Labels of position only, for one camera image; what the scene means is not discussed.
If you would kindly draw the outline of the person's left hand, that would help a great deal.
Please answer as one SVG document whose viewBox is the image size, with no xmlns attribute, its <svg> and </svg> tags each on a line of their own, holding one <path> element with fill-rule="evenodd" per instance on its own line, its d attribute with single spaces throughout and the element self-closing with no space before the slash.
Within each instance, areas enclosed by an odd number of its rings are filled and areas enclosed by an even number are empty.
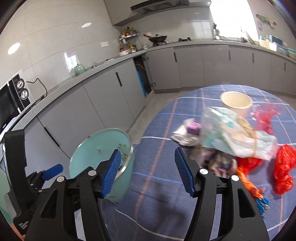
<svg viewBox="0 0 296 241">
<path fill-rule="evenodd" d="M 22 241 L 25 240 L 25 235 L 21 235 L 13 224 L 11 225 L 11 228 Z"/>
</svg>

